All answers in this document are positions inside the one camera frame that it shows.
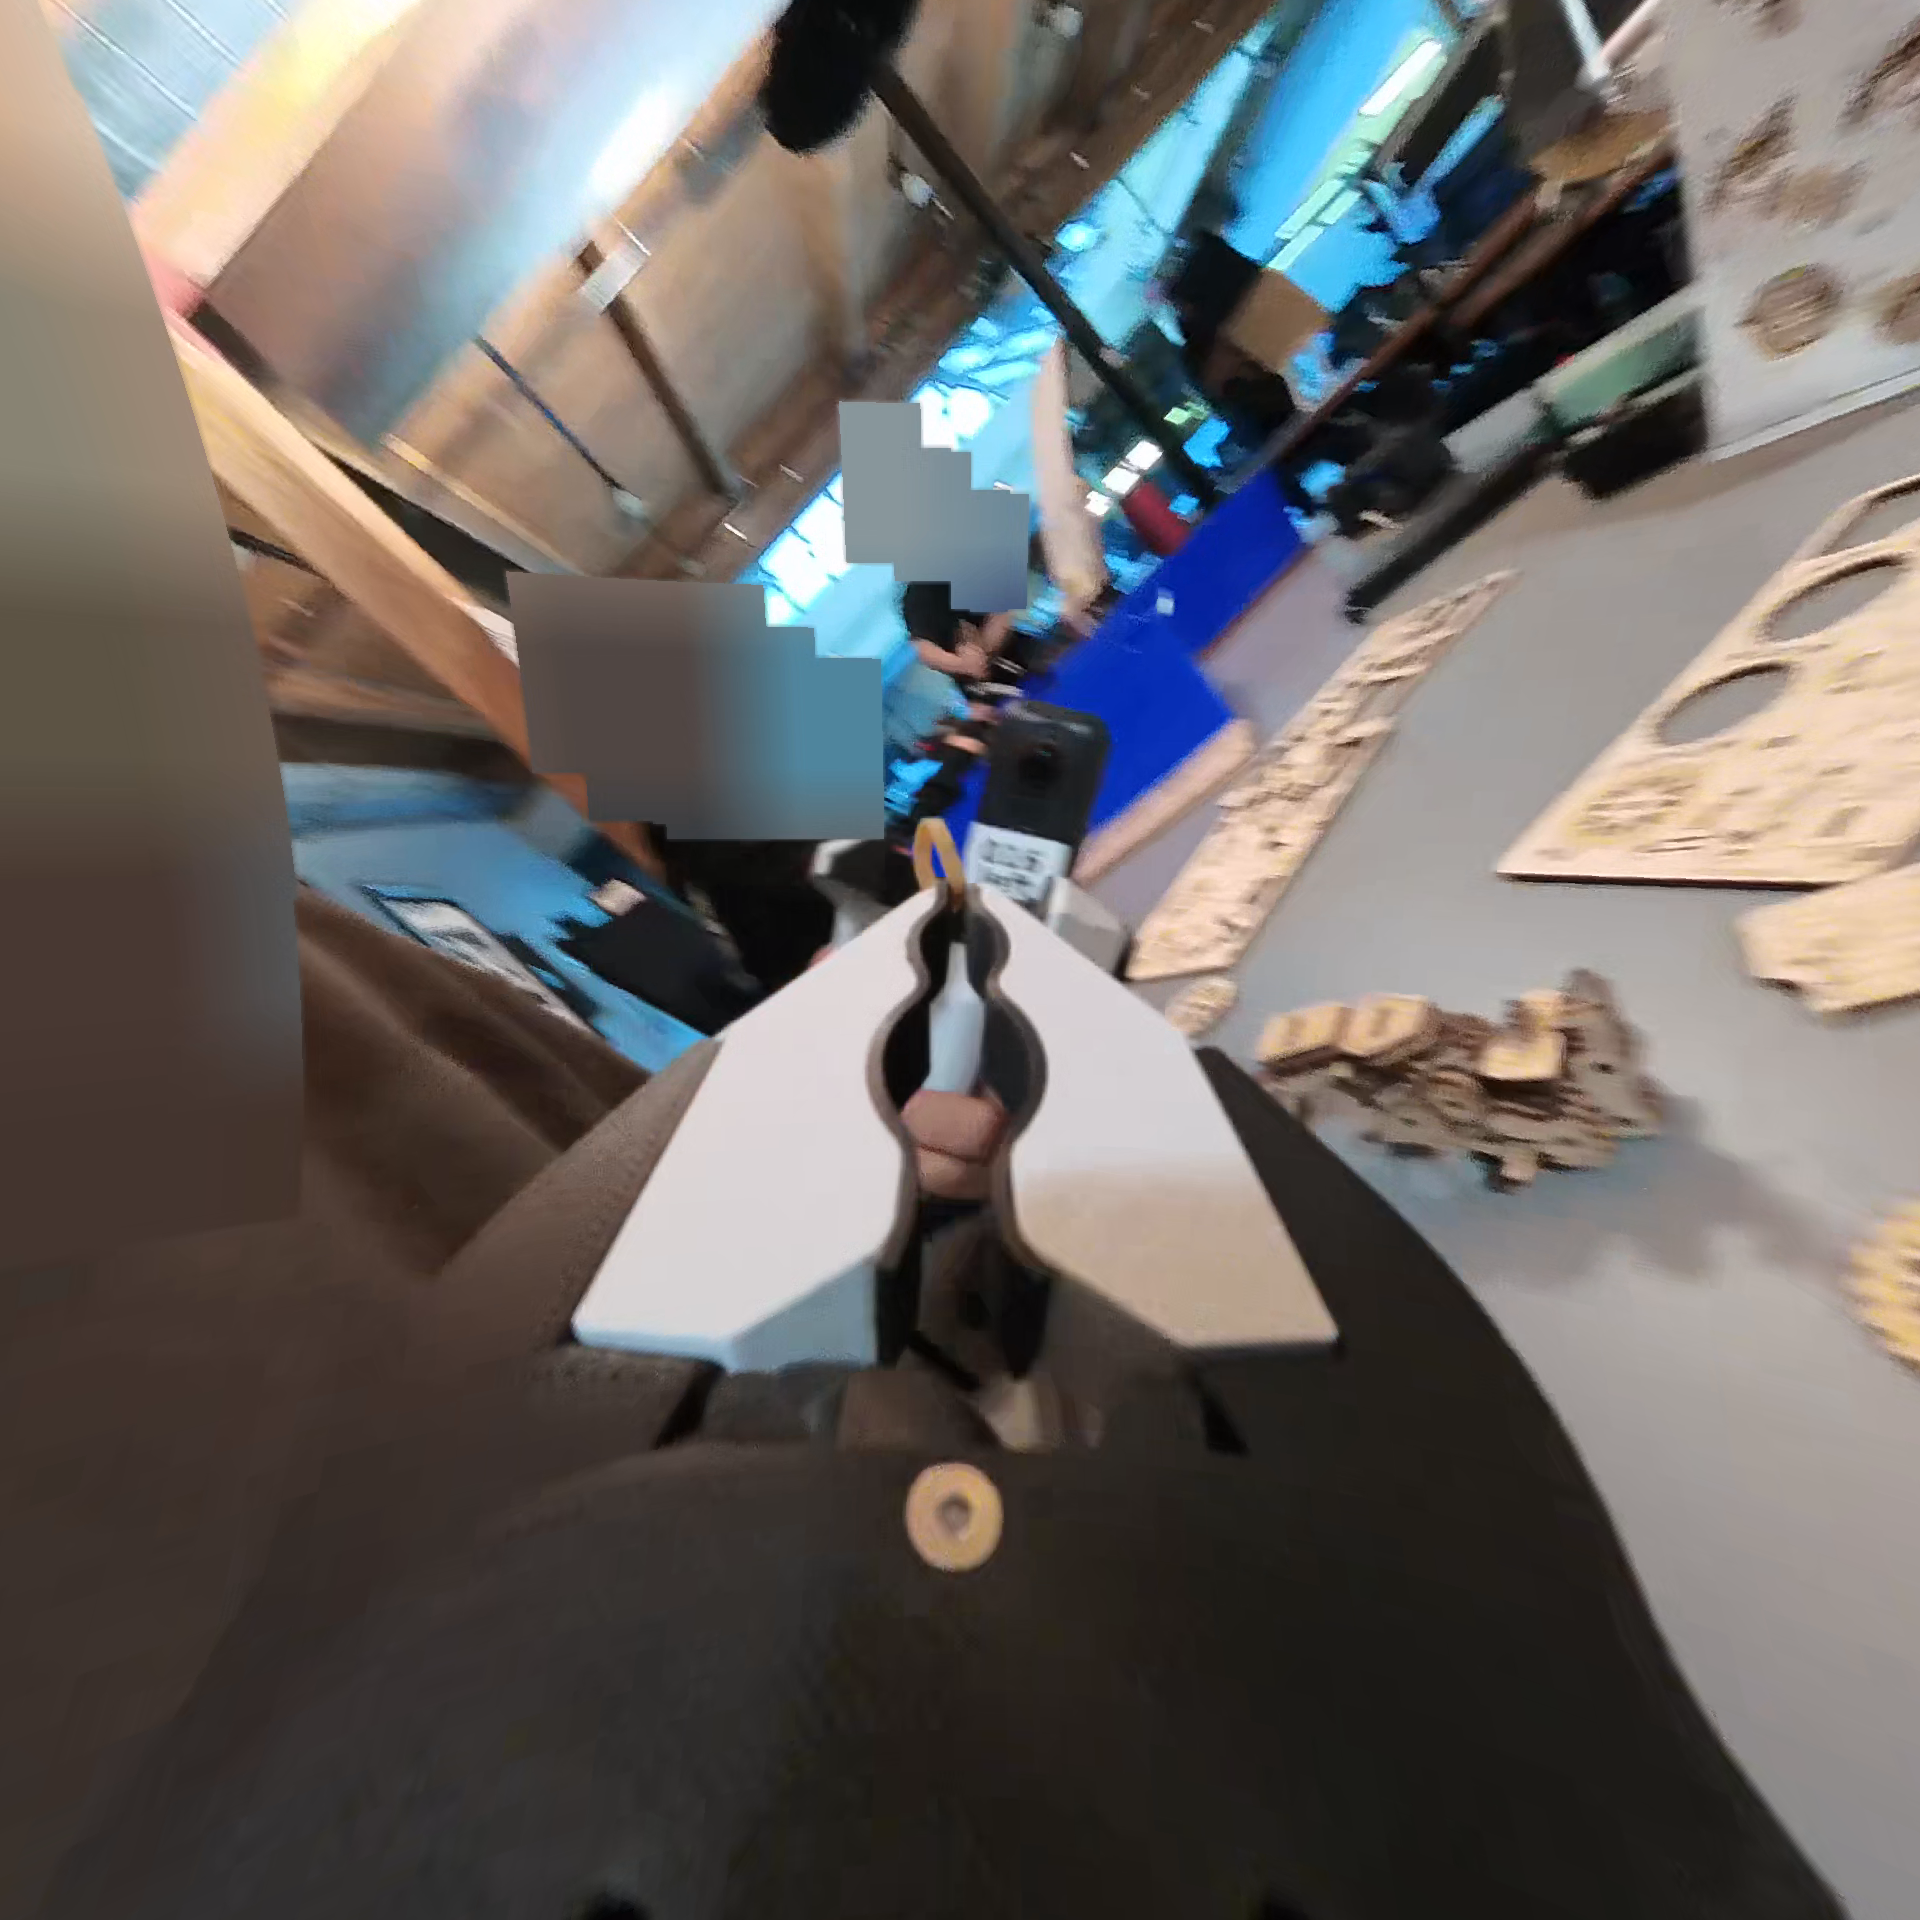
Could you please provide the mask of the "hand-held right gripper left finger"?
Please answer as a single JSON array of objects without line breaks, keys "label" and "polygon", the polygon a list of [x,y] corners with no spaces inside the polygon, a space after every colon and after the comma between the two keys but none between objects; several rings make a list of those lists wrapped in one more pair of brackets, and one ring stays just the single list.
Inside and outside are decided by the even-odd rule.
[{"label": "hand-held right gripper left finger", "polygon": [[569,1331],[730,1374],[898,1361],[922,1294],[906,1104],[965,1089],[965,907],[932,886],[741,1018]]}]

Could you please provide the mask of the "person's left forearm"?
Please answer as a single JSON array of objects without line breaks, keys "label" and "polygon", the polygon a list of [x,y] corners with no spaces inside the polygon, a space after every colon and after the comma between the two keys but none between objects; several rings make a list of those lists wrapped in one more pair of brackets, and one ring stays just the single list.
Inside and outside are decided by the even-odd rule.
[{"label": "person's left forearm", "polygon": [[301,883],[303,1183],[255,1283],[387,1299],[476,1272],[565,1316],[673,1138],[716,1040],[636,1067]]}]

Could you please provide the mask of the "long wooden puzzle sheet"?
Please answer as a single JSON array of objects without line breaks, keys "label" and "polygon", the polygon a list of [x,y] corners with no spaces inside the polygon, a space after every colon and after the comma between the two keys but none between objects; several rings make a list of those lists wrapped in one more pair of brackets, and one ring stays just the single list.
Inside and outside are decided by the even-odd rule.
[{"label": "long wooden puzzle sheet", "polygon": [[1201,847],[1135,929],[1126,979],[1235,969],[1298,878],[1412,691],[1518,582],[1511,568],[1370,630],[1221,795]]}]

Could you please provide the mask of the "round wooden puzzle piece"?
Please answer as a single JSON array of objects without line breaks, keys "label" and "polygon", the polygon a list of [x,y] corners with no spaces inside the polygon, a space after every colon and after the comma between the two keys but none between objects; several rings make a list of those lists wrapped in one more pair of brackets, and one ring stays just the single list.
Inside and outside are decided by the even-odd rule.
[{"label": "round wooden puzzle piece", "polygon": [[1844,1294],[1861,1331],[1918,1377],[1918,1200],[1893,1207],[1858,1240]]}]

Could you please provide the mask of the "white printed puzzle box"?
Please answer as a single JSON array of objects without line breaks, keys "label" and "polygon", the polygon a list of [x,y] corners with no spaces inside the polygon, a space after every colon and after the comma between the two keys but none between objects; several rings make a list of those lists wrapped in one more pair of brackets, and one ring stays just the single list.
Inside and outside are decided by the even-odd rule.
[{"label": "white printed puzzle box", "polygon": [[1670,3],[1710,452],[1918,383],[1918,6]]}]

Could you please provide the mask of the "green plastic crate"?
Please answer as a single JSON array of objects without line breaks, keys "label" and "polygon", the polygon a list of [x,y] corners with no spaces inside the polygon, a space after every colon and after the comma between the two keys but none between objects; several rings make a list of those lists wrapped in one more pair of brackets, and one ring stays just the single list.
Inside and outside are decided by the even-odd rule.
[{"label": "green plastic crate", "polygon": [[1699,369],[1699,300],[1676,294],[1575,353],[1531,386],[1533,415],[1554,444]]}]

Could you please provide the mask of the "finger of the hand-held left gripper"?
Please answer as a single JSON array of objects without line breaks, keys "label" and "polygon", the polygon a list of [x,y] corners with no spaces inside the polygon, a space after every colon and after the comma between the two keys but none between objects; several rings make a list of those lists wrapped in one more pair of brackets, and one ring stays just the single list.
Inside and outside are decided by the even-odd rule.
[{"label": "finger of the hand-held left gripper", "polygon": [[881,839],[821,842],[806,883],[831,907],[827,945],[812,955],[822,963],[909,899],[909,854]]},{"label": "finger of the hand-held left gripper", "polygon": [[1103,976],[1122,976],[1129,966],[1134,932],[1069,876],[1049,886],[1046,930]]}]

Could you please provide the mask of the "blue panel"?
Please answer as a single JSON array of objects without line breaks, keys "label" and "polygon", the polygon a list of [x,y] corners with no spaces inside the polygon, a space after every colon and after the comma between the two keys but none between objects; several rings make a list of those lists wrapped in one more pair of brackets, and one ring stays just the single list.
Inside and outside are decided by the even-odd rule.
[{"label": "blue panel", "polygon": [[1261,466],[1090,638],[1059,657],[1038,700],[1092,716],[1109,735],[1092,833],[1116,825],[1237,718],[1206,662],[1305,555],[1279,480]]}]

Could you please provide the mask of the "large wooden puzzle sheet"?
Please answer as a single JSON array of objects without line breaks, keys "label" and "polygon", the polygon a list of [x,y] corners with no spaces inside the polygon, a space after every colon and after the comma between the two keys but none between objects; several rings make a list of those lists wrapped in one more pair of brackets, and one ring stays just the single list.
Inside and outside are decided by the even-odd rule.
[{"label": "large wooden puzzle sheet", "polygon": [[1507,880],[1817,890],[1918,834],[1915,474],[1847,498],[1509,847]]}]

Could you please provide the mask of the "small wooden puzzle sheet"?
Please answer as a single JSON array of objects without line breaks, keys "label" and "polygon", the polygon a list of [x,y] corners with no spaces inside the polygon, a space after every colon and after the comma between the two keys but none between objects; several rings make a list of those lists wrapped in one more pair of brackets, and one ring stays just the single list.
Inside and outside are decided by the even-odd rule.
[{"label": "small wooden puzzle sheet", "polygon": [[1918,864],[1755,907],[1734,926],[1747,971],[1812,1018],[1918,1001]]}]

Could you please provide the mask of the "person's left hand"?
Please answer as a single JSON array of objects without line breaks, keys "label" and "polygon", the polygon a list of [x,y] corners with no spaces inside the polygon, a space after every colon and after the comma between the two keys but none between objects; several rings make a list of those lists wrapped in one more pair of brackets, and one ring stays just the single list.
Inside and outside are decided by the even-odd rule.
[{"label": "person's left hand", "polygon": [[991,1092],[924,1089],[901,1112],[914,1148],[918,1195],[938,1204],[977,1204],[991,1191],[1007,1116]]}]

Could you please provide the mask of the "grey desk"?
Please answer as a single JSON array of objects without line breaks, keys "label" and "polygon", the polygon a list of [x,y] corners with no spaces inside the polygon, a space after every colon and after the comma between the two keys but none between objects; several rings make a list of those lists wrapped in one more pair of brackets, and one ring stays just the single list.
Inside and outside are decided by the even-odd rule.
[{"label": "grey desk", "polygon": [[1606,976],[1670,1098],[1596,1175],[1493,1193],[1339,1153],[1542,1384],[1701,1700],[1852,1915],[1915,1915],[1915,1377],[1849,1257],[1915,1200],[1915,1009],[1755,983],[1758,897],[1497,878],[1497,859],[1847,497],[1915,472],[1915,398],[1590,504],[1538,486],[1382,609],[1516,582],[1415,688],[1239,968],[1219,1040],[1355,993],[1491,1015]]}]

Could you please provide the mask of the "black fuzzy boom microphone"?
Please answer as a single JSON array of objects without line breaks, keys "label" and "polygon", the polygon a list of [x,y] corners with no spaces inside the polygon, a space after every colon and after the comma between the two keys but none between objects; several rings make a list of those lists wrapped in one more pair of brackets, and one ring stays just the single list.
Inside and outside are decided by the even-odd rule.
[{"label": "black fuzzy boom microphone", "polygon": [[961,209],[987,233],[1012,274],[1057,319],[1067,346],[1095,374],[1095,383],[1159,449],[1163,466],[1203,507],[1213,507],[1217,480],[1189,455],[1125,359],[1057,281],[1041,248],[1018,228],[922,96],[898,74],[895,51],[914,14],[911,3],[789,6],[774,23],[773,54],[758,86],[758,118],[769,135],[786,153],[821,153],[853,131],[868,100],[877,100],[918,152],[930,177],[955,194]]}]

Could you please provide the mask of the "wooden robot model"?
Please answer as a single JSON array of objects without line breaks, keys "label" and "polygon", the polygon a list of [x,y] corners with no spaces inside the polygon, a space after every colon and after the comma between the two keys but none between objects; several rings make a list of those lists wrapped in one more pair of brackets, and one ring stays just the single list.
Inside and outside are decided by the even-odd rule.
[{"label": "wooden robot model", "polygon": [[1404,993],[1317,1001],[1263,1025],[1255,1067],[1298,1120],[1333,1113],[1385,1153],[1474,1162],[1509,1191],[1604,1168],[1665,1130],[1641,1033],[1586,969],[1499,1019]]}]

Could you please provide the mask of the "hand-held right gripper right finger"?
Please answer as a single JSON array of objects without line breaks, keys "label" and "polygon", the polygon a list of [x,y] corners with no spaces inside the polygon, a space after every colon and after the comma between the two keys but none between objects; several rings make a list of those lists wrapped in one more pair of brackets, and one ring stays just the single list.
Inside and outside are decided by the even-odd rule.
[{"label": "hand-held right gripper right finger", "polygon": [[987,1049],[1015,1075],[991,1178],[1006,1370],[1330,1352],[1337,1322],[1194,1044],[1031,912],[966,907],[1012,1036]]}]

